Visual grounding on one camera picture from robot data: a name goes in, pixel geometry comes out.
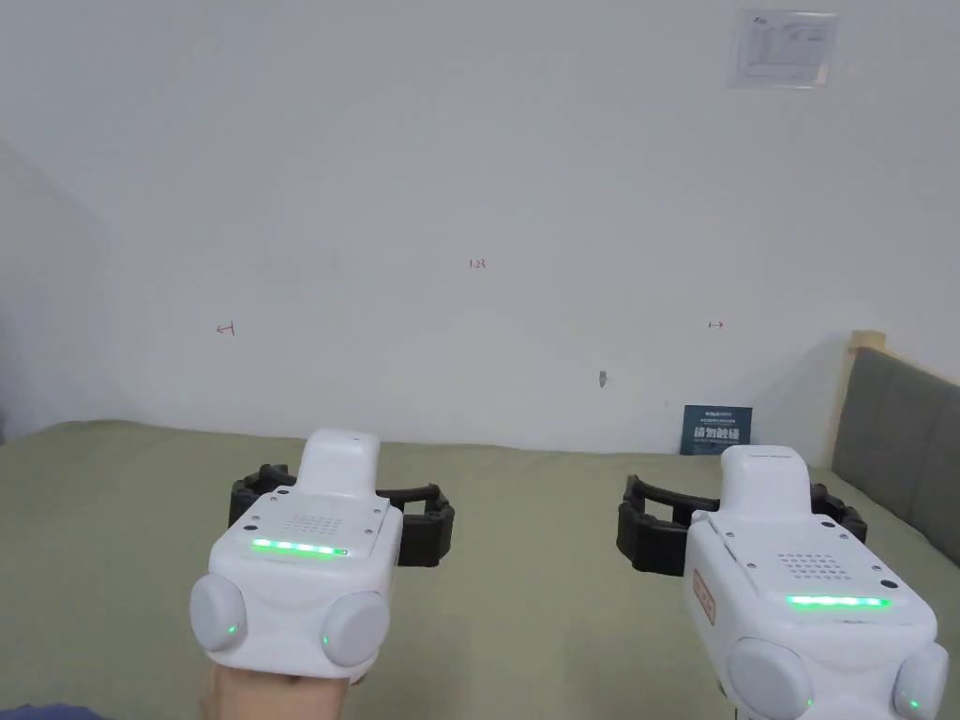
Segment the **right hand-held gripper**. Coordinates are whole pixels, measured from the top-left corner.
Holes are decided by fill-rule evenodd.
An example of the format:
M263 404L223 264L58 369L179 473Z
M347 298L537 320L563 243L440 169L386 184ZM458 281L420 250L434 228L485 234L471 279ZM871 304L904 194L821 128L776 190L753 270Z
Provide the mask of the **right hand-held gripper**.
M720 499L626 479L618 550L680 578L741 719L933 719L949 655L931 607L867 546L868 525L792 449L721 456Z

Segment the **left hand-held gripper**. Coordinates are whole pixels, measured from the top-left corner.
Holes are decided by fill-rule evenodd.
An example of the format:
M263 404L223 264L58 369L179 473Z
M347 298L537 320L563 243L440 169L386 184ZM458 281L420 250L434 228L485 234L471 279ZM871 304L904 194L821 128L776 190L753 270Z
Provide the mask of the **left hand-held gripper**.
M375 490L379 449L372 434L320 429L296 476L265 464L232 484L230 527L190 596L212 662L351 683L367 674L396 567L437 567L456 516L435 484Z

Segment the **person's left hand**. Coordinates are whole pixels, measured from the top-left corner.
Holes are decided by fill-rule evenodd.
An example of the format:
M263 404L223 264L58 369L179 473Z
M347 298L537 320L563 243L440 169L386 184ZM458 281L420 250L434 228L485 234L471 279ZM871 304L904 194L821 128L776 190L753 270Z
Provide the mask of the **person's left hand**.
M202 719L339 719L347 679L317 679L213 666Z

